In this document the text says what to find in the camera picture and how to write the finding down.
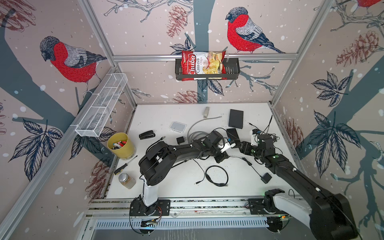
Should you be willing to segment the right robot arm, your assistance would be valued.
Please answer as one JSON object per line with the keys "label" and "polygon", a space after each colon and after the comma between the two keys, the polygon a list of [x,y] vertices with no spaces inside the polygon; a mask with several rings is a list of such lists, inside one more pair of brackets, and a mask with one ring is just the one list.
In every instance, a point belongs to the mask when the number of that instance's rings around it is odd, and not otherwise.
{"label": "right robot arm", "polygon": [[258,135],[257,145],[240,142],[242,154],[260,160],[272,174],[288,183],[301,200],[281,189],[265,192],[263,205],[268,213],[283,211],[306,225],[318,240],[352,240],[359,236],[351,206],[346,197],[317,185],[282,154],[277,154],[269,135]]}

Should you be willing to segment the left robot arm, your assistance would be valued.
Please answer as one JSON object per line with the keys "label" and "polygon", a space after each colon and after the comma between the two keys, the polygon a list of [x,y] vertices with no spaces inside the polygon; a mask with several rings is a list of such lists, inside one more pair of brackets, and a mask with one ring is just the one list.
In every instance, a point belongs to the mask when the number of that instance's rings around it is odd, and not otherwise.
{"label": "left robot arm", "polygon": [[227,150],[235,146],[235,141],[225,138],[213,130],[204,137],[183,145],[168,145],[159,141],[140,159],[140,177],[144,179],[141,198],[145,207],[152,207],[158,201],[158,184],[165,179],[175,163],[191,159],[213,157],[216,163],[228,159]]}

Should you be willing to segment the ribbed black network switch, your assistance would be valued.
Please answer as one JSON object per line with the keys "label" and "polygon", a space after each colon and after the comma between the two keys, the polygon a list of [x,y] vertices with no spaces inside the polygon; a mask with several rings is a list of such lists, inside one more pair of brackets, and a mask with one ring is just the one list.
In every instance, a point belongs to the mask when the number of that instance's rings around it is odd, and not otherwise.
{"label": "ribbed black network switch", "polygon": [[231,148],[239,148],[241,141],[236,128],[227,129],[228,142]]}

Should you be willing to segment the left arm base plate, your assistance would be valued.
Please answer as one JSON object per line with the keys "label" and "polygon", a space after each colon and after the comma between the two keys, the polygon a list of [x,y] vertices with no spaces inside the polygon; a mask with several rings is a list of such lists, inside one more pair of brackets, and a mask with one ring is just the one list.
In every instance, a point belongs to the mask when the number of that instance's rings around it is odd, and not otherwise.
{"label": "left arm base plate", "polygon": [[141,196],[134,198],[130,204],[131,217],[169,216],[171,208],[170,200],[157,200],[147,207]]}

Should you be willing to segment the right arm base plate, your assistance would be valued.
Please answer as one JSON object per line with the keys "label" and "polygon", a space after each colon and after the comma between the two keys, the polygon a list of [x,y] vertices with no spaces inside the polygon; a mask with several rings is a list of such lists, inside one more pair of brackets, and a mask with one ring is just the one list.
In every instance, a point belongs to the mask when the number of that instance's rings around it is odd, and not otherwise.
{"label": "right arm base plate", "polygon": [[264,199],[256,198],[256,199],[248,199],[245,207],[250,210],[251,215],[267,215],[267,216],[287,216],[288,213],[281,210],[270,210],[264,204]]}

